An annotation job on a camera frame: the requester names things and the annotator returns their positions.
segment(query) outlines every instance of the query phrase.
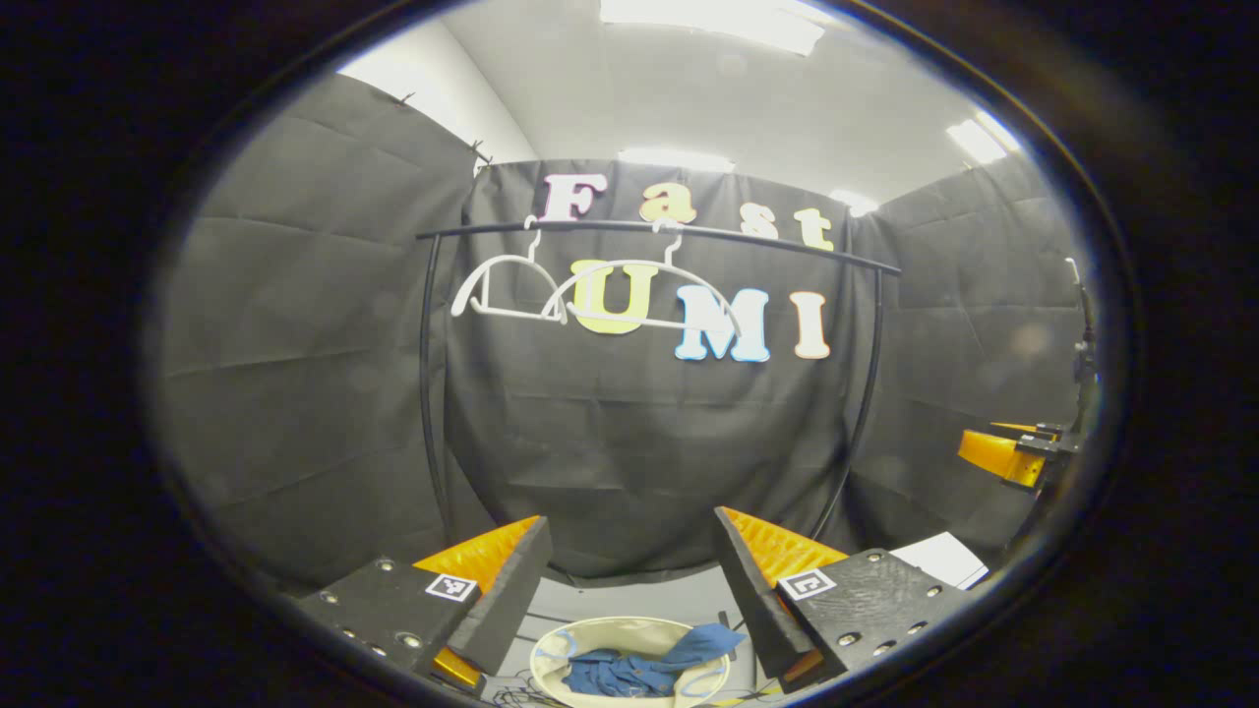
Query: clothes rack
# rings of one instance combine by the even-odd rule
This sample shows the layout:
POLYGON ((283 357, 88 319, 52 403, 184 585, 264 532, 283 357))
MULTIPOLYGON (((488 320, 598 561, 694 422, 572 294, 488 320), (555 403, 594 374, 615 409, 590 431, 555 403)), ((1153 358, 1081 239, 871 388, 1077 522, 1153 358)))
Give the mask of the clothes rack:
MULTIPOLYGON (((433 239, 432 249, 429 251, 427 281, 424 287, 424 296, 422 302, 421 312, 421 333, 419 333, 419 346, 421 346, 421 372, 419 372, 419 393, 421 393, 421 409, 422 409, 422 425, 424 428, 424 441, 429 443, 432 441, 432 421, 429 413, 429 380, 428 380, 428 321, 429 311, 432 309, 432 283, 433 276, 436 275, 437 266, 437 253, 443 237, 448 236, 475 236, 478 233, 506 233, 506 232, 524 232, 524 231, 548 231, 554 233, 574 233, 578 231, 587 232, 651 232, 653 231, 653 224, 650 222, 630 222, 630 220, 609 220, 609 219, 588 219, 588 220, 573 220, 573 222, 507 222, 497 224, 473 224, 454 227, 441 231, 426 232, 415 236, 417 241, 433 239)), ((865 422, 870 411, 870 401, 874 398, 874 383, 879 374, 879 354, 881 351, 883 344, 883 276, 889 275, 893 277, 900 276, 900 268, 890 266, 888 263, 881 263, 870 258, 862 258, 860 256, 854 256, 846 251, 822 251, 812 246, 805 246, 802 243, 793 243, 789 241, 778 241, 762 238, 757 236, 749 236, 737 231, 710 228, 710 227, 692 227, 686 224, 676 224, 670 229, 680 236, 697 236, 701 238, 715 238, 719 241, 731 241, 735 243, 750 243, 754 246, 760 246, 764 248, 777 248, 779 251, 794 251, 797 253, 807 253, 813 257, 827 258, 831 261, 837 261, 840 263, 846 263, 850 266, 857 266, 860 268, 866 268, 874 271, 874 333, 872 341, 870 344, 870 365, 866 369, 866 380, 861 391, 861 404, 857 408, 857 420, 852 426, 852 438, 849 441, 847 450, 845 450, 844 459, 840 461, 837 475, 837 484, 835 491, 827 500, 826 506, 822 510, 821 517, 813 524, 811 537, 817 538, 822 528, 826 525, 831 514, 838 506, 840 496, 844 493, 844 485, 847 481, 849 472, 852 467, 852 457, 857 448, 860 447, 861 438, 865 435, 865 422)), ((845 231, 845 246, 851 244, 851 233, 845 231)), ((436 469, 436 455, 429 452, 429 465, 431 474, 433 475, 433 490, 438 495, 438 510, 442 515, 443 534, 449 535, 451 529, 448 528, 451 520, 448 518, 447 499, 444 484, 442 484, 441 475, 436 469)))

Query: hanger hook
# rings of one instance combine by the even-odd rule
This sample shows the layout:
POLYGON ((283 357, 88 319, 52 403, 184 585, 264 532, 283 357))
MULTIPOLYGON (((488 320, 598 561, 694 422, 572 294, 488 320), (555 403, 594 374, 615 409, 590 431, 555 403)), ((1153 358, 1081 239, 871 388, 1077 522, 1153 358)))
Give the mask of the hanger hook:
MULTIPOLYGON (((535 217, 533 214, 529 214, 528 217, 525 217, 524 229, 529 231, 529 227, 531 227, 531 226, 534 226, 536 223, 538 223, 538 217, 535 217)), ((543 239, 543 229, 539 227, 536 236, 534 236, 533 243, 529 244, 529 260, 530 261, 534 260, 534 251, 538 249, 538 244, 541 242, 541 239, 543 239)))
POLYGON ((682 247, 682 224, 677 223, 676 219, 670 219, 669 217, 661 217, 651 223, 652 233, 660 233, 661 228, 677 229, 677 238, 674 239, 674 243, 669 248, 665 248, 665 265, 672 266, 674 252, 682 247))

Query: white ceiling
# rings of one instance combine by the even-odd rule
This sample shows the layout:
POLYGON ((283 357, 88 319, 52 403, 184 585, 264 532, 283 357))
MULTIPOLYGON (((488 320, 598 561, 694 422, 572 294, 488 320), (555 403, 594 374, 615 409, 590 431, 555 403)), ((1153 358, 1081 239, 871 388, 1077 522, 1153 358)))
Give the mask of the white ceiling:
POLYGON ((973 117, 973 103, 852 24, 832 24, 799 57, 706 31, 606 25, 598 0, 482 0, 442 21, 543 159, 671 147, 879 203, 967 159, 944 128, 973 117))

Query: white paper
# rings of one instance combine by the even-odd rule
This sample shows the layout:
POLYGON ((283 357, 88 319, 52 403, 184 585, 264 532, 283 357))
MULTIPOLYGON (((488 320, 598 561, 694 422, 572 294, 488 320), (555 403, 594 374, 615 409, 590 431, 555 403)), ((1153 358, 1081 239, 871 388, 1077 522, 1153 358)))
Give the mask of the white paper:
POLYGON ((988 572, 983 562, 948 532, 898 548, 891 554, 961 590, 980 582, 988 572))

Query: white wall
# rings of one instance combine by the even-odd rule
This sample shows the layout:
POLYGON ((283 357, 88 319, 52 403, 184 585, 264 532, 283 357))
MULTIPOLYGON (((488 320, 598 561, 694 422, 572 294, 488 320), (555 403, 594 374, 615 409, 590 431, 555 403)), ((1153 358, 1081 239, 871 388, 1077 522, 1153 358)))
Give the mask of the white wall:
POLYGON ((402 98, 497 163, 536 160, 520 126, 441 20, 397 34, 340 73, 402 98))

